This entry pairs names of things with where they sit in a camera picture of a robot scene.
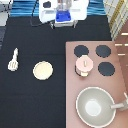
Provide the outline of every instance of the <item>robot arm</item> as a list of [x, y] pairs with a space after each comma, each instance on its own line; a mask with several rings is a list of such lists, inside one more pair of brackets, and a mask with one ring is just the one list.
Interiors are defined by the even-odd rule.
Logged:
[[39, 0], [39, 19], [42, 23], [55, 21], [56, 27], [72, 26], [85, 20], [89, 0]]

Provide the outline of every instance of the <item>black tablecloth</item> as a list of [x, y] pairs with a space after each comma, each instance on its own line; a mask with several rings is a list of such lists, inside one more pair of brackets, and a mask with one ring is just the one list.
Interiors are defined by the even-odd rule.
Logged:
[[[55, 30], [31, 27], [29, 17], [9, 18], [0, 51], [0, 128], [66, 128], [65, 43], [88, 40], [111, 41], [107, 16], [88, 16], [75, 29]], [[15, 48], [19, 68], [11, 72], [7, 66]], [[33, 76], [40, 61], [53, 65], [46, 81]]]

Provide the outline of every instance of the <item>small plate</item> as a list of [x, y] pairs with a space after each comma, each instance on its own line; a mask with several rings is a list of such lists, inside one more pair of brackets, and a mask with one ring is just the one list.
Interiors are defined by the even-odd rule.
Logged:
[[39, 80], [48, 79], [53, 73], [52, 65], [49, 62], [42, 61], [35, 65], [33, 69], [34, 76]]

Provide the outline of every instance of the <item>white bowl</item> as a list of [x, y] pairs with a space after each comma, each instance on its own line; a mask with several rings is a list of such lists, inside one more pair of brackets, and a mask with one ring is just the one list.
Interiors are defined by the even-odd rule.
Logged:
[[99, 87], [82, 90], [76, 100], [76, 109], [81, 120], [95, 128], [108, 126], [114, 119], [116, 109], [111, 109], [114, 100]]

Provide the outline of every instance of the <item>black burner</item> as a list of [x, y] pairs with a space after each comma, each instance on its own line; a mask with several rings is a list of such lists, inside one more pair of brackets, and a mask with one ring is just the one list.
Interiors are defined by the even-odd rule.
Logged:
[[103, 76], [112, 76], [115, 72], [114, 66], [109, 62], [100, 63], [98, 70]]
[[111, 49], [106, 45], [99, 45], [96, 48], [96, 54], [100, 57], [108, 57], [111, 54]]
[[78, 45], [75, 47], [74, 49], [74, 54], [77, 56], [77, 57], [81, 57], [82, 55], [88, 55], [89, 53], [89, 50], [86, 46], [84, 45]]

